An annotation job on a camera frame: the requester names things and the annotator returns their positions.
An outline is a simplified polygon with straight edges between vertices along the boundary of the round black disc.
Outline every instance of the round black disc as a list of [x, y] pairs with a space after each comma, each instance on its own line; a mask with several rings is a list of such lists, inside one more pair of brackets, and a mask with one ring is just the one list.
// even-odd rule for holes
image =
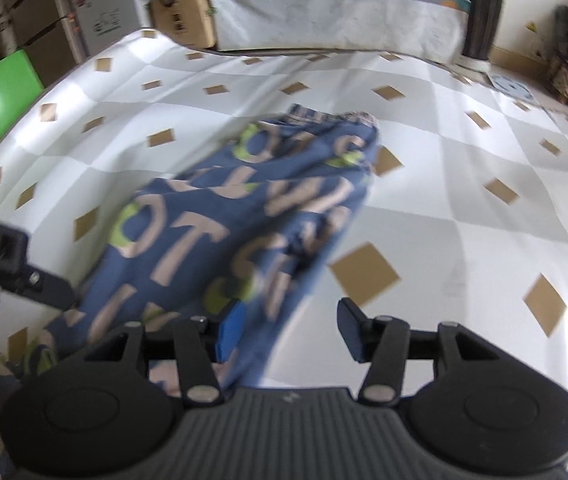
[[53, 369], [27, 384], [6, 401], [0, 434], [18, 466], [86, 477], [141, 461], [174, 422], [160, 388], [135, 370], [99, 362]]
[[408, 419], [427, 449], [474, 472], [534, 474], [568, 459], [568, 392], [507, 360], [443, 374], [411, 399]]

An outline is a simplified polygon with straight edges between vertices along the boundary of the garment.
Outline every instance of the garment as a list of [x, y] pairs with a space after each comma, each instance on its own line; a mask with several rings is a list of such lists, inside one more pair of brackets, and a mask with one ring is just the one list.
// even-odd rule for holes
[[[20, 379], [127, 321], [158, 330], [216, 314], [231, 298], [244, 301], [247, 319], [219, 378], [225, 388], [257, 384], [283, 325], [362, 204], [377, 140], [369, 114], [295, 105], [250, 124], [187, 173], [153, 180], [121, 212], [78, 308], [49, 323], [20, 366], [0, 356], [0, 403]], [[161, 370], [151, 380], [165, 383]]]

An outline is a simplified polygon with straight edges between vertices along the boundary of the wooden baseboard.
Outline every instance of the wooden baseboard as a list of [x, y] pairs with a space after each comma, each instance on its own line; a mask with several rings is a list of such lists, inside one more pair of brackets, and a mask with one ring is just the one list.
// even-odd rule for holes
[[496, 46], [491, 51], [490, 60], [496, 66], [537, 80], [544, 79], [548, 66], [546, 62], [541, 60], [531, 59], [517, 52], [504, 50]]

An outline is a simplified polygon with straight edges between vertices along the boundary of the checkered tablecloth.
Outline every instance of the checkered tablecloth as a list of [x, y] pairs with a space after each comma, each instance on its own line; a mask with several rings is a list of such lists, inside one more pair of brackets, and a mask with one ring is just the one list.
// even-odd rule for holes
[[[456, 320], [568, 387], [568, 116], [387, 53], [225, 57], [135, 32], [52, 88], [0, 144], [0, 221], [33, 264], [74, 283], [150, 179], [175, 174], [255, 118], [298, 102], [379, 120], [366, 206], [291, 320], [265, 384], [356, 388], [335, 323], [355, 298], [434, 330]], [[2, 294], [16, 358], [57, 313]], [[410, 365], [406, 392], [430, 375]]]

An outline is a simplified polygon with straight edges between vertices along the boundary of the plant pot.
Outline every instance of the plant pot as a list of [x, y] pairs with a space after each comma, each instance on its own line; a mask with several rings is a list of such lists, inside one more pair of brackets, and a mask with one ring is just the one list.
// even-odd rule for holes
[[504, 0], [471, 0], [462, 56], [488, 62]]
[[176, 43], [192, 48], [215, 45], [208, 0], [151, 0], [155, 28]]

